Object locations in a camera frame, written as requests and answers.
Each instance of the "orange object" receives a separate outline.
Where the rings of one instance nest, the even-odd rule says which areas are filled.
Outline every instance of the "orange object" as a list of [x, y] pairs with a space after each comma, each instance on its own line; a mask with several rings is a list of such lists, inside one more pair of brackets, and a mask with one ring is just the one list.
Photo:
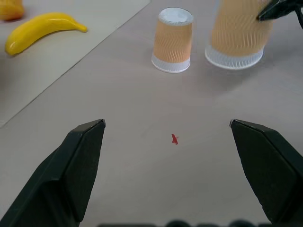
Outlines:
[[154, 55], [169, 63], [184, 62], [190, 58], [192, 23], [185, 26], [166, 25], [158, 21]]
[[242, 57], [261, 51], [273, 21], [260, 22], [257, 15], [270, 0], [222, 0], [214, 24], [211, 45], [220, 53]]
[[16, 20], [24, 15], [22, 0], [0, 0], [0, 19]]

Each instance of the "small red object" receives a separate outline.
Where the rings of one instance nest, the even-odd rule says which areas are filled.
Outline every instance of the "small red object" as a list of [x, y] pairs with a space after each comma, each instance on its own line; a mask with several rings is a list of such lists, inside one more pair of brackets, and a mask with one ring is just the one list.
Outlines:
[[179, 136], [176, 137], [174, 134], [172, 134], [171, 136], [172, 136], [172, 143], [178, 145], [178, 138], [179, 138]]

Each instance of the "tabletop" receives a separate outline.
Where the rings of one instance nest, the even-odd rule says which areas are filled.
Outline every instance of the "tabletop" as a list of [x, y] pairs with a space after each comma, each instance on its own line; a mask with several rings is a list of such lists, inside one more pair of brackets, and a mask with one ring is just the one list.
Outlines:
[[[204, 57], [216, 4], [152, 1], [0, 129], [0, 218], [71, 129], [104, 118], [98, 175], [81, 226], [268, 222], [229, 122], [263, 124], [303, 151], [303, 31], [295, 15], [278, 19], [261, 62], [219, 69]], [[151, 63], [157, 15], [172, 6], [195, 16], [191, 66], [180, 74]]]

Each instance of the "paper cup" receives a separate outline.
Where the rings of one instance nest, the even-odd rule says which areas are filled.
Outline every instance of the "paper cup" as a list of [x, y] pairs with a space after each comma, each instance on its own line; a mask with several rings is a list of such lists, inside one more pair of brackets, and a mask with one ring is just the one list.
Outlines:
[[221, 0], [206, 58], [214, 65], [240, 70], [253, 66], [263, 56], [272, 21], [257, 21], [271, 0]]
[[158, 17], [151, 61], [164, 72], [179, 73], [190, 66], [193, 15], [181, 8], [166, 8]]

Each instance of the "orange paper cup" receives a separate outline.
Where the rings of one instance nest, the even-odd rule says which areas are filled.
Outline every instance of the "orange paper cup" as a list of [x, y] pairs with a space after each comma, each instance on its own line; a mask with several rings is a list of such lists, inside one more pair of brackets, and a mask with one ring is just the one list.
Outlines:
[[193, 21], [193, 15], [181, 8], [166, 8], [159, 14], [151, 59], [156, 68], [170, 73], [189, 68]]
[[226, 69], [244, 69], [263, 56], [273, 21], [257, 21], [270, 0], [221, 0], [206, 58]]

